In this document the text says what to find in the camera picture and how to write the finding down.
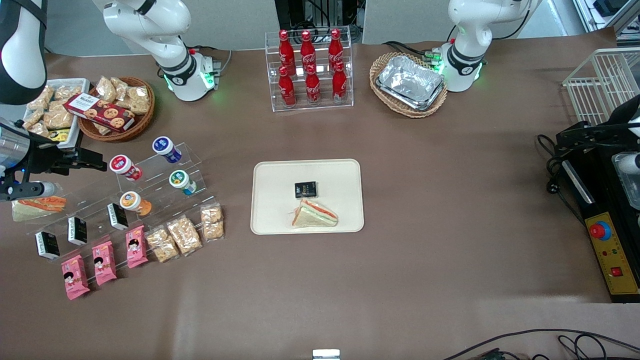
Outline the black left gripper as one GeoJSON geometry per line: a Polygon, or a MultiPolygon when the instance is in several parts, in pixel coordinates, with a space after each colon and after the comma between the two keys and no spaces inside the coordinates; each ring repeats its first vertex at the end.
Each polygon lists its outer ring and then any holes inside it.
{"type": "Polygon", "coordinates": [[[587,121],[578,121],[555,135],[556,152],[587,150],[598,147],[608,150],[637,149],[637,118],[630,120],[610,120],[597,126],[587,121]]]}

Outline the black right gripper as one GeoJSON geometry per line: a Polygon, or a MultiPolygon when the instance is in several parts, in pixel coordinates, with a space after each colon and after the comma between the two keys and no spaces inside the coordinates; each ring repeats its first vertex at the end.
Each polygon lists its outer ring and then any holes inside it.
{"type": "Polygon", "coordinates": [[[71,169],[90,169],[105,173],[107,163],[100,153],[91,150],[61,149],[53,144],[31,145],[23,165],[25,177],[31,174],[58,174],[68,176],[71,169]]]}

